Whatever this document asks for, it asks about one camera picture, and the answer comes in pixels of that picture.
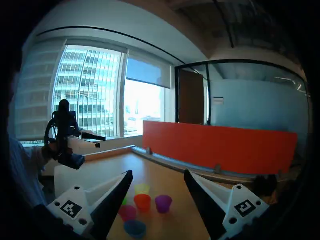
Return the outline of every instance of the plastic cup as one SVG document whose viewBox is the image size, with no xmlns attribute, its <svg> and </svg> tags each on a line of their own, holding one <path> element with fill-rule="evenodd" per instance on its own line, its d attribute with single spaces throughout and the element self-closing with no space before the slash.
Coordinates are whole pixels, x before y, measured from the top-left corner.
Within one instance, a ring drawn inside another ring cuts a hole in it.
<svg viewBox="0 0 320 240">
<path fill-rule="evenodd" d="M 122 205 L 126 205 L 127 204 L 127 198 L 124 197 L 123 201 L 122 201 Z"/>
<path fill-rule="evenodd" d="M 124 223 L 124 230 L 133 238 L 143 238 L 146 234 L 146 225 L 137 220 L 129 220 Z"/>
<path fill-rule="evenodd" d="M 134 185 L 134 191 L 136 192 L 136 195 L 138 194 L 149 194 L 150 186 L 145 183 L 136 184 Z"/>
<path fill-rule="evenodd" d="M 166 213 L 170 209 L 172 198 L 168 195 L 157 196 L 154 201 L 156 202 L 157 211 L 159 213 Z"/>
<path fill-rule="evenodd" d="M 122 205 L 118 211 L 118 214 L 121 216 L 122 220 L 134 220 L 137 216 L 137 211 L 134 206 L 131 205 Z"/>
<path fill-rule="evenodd" d="M 151 197 L 149 195 L 138 194 L 133 200 L 140 212 L 147 212 L 150 209 Z"/>
</svg>

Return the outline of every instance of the purple cup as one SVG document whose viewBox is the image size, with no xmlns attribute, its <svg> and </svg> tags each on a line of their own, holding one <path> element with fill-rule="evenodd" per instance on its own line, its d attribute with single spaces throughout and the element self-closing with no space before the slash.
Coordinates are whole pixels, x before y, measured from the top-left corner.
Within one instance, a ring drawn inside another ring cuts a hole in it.
<svg viewBox="0 0 320 240">
<path fill-rule="evenodd" d="M 168 195 L 157 196 L 154 201 L 156 202 L 156 207 L 159 213 L 168 212 L 170 205 L 172 203 L 172 198 Z"/>
</svg>

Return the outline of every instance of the ceiling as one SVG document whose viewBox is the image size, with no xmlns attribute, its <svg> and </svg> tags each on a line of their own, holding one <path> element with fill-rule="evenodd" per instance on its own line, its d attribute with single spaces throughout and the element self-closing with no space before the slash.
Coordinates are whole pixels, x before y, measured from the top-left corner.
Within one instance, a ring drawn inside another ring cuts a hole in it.
<svg viewBox="0 0 320 240">
<path fill-rule="evenodd" d="M 289 37 L 254 0 L 217 0 L 217 5 L 213 0 L 160 1 L 200 30 L 208 49 L 225 38 L 230 45 L 272 50 L 300 64 Z"/>
</svg>

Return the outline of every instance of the blue wall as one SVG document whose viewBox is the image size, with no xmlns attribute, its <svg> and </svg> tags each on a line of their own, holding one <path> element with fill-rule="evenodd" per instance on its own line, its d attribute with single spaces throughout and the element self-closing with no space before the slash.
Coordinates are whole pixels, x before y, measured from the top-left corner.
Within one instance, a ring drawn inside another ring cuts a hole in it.
<svg viewBox="0 0 320 240">
<path fill-rule="evenodd" d="M 308 132 L 308 103 L 304 93 L 272 82 L 212 80 L 211 124 L 238 128 L 295 132 L 296 151 L 303 156 Z"/>
</svg>

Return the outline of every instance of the blue cup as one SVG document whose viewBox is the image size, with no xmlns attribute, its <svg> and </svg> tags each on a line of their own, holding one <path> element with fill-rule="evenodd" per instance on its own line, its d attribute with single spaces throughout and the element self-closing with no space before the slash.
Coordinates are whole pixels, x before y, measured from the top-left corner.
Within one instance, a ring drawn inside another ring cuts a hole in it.
<svg viewBox="0 0 320 240">
<path fill-rule="evenodd" d="M 146 225 L 137 220 L 128 220 L 124 223 L 124 230 L 133 238 L 143 238 L 146 234 Z"/>
</svg>

